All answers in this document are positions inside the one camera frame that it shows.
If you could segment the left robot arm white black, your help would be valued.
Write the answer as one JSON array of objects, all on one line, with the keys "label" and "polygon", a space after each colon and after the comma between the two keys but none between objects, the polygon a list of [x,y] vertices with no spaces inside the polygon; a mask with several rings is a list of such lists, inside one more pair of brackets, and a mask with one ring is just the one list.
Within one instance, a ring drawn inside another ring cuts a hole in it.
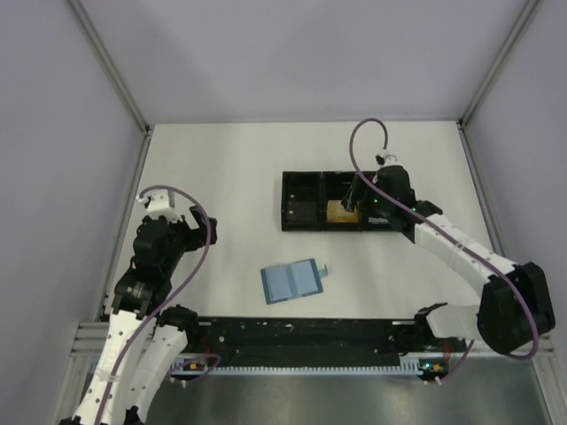
[{"label": "left robot arm white black", "polygon": [[105,345],[89,386],[65,424],[144,424],[182,351],[200,343],[198,316],[172,305],[171,279],[183,255],[215,244],[216,220],[194,205],[191,228],[173,208],[152,207],[136,230],[134,254],[114,288]]}]

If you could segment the blue leather card holder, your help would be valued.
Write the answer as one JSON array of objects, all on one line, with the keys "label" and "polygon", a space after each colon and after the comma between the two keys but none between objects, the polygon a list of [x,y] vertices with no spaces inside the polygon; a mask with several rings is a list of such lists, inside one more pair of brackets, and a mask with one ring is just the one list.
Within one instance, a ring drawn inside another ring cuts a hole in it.
[{"label": "blue leather card holder", "polygon": [[319,268],[315,259],[263,268],[260,277],[265,302],[273,305],[323,293],[322,280],[328,274],[327,266]]}]

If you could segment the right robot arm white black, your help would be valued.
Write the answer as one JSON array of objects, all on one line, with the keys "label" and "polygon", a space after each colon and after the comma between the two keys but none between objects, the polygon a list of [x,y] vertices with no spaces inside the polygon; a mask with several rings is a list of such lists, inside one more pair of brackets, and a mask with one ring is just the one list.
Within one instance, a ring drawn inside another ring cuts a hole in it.
[{"label": "right robot arm white black", "polygon": [[510,355],[555,327],[544,271],[518,264],[463,233],[430,201],[416,198],[402,166],[383,166],[372,178],[356,174],[341,202],[348,212],[386,220],[391,229],[436,256],[478,294],[475,305],[446,302],[418,311],[416,344],[431,351],[446,338],[482,340]]}]

